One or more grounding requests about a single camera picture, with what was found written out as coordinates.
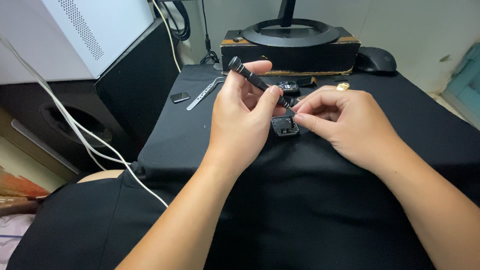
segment computer mouse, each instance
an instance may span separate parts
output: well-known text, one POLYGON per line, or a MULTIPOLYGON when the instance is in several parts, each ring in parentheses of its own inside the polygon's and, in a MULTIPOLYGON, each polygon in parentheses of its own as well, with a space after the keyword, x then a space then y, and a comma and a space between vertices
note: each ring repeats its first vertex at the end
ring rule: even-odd
POLYGON ((375 47, 361 47, 353 66, 367 72, 394 72, 395 58, 388 51, 375 47))

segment ventilation holes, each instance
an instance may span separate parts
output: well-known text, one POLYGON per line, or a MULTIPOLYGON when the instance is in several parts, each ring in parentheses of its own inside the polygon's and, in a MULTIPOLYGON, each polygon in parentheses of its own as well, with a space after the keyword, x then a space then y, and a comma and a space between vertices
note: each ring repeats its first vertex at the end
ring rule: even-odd
POLYGON ((63 7, 65 13, 67 13, 68 18, 73 26, 75 26, 75 29, 82 37, 82 40, 85 42, 85 45, 87 45, 87 48, 90 50, 95 60, 99 60, 103 56, 102 48, 100 48, 100 45, 96 41, 92 32, 90 32, 90 29, 82 15, 80 15, 73 0, 59 0, 59 3, 63 7))

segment gold ring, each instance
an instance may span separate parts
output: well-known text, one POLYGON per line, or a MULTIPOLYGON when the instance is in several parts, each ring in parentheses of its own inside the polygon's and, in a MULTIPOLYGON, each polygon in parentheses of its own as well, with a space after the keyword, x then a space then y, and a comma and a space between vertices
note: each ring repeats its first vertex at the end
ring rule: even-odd
POLYGON ((336 86, 336 89, 340 91, 347 91, 349 87, 350 85, 348 83, 341 83, 336 86))

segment black cloth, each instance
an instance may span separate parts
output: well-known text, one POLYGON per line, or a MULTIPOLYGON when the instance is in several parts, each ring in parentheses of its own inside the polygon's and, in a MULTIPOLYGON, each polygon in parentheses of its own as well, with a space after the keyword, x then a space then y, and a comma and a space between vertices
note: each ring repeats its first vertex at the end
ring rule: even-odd
MULTIPOLYGON (((186 91, 196 98, 219 76, 212 65, 187 65, 170 94, 186 91)), ((347 78, 352 89, 374 96, 413 150, 480 204, 478 130, 400 74, 347 78)), ((274 83, 298 77, 264 79, 274 83)), ((317 84, 337 83, 333 77, 319 76, 317 84)), ((203 158, 220 86, 192 111, 186 107, 193 99, 167 102, 133 164, 141 180, 167 203, 203 158)), ((311 91, 302 88, 301 94, 311 91)), ((116 181, 67 186, 45 202, 8 269, 113 269, 163 210, 128 173, 116 181), (21 262, 23 255, 32 253, 36 264, 21 262)), ((386 186, 341 157, 328 142, 300 128, 297 137, 270 134, 259 157, 240 176, 222 210, 205 268, 433 269, 433 265, 386 186)))

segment black tablecloth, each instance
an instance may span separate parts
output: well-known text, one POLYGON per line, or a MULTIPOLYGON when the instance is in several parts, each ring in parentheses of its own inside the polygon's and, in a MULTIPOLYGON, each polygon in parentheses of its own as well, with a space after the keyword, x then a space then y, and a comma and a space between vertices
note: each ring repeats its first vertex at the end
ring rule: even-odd
MULTIPOLYGON (((222 85, 193 110, 186 108, 219 76, 212 65, 185 66, 170 94, 186 91, 192 99, 166 103, 138 157, 137 171, 167 200, 180 191, 203 158, 212 106, 222 85)), ((288 79, 292 77, 264 77, 271 84, 288 79)), ((478 130, 401 74, 351 74, 347 79, 350 88, 373 95, 400 137, 425 161, 480 203, 478 130)), ((332 76, 317 77, 319 87, 336 84, 332 76)), ((313 90, 302 88, 301 94, 313 90)), ((270 134, 259 157, 238 179, 222 211, 206 268, 433 266, 385 185, 301 128, 297 137, 270 134)))

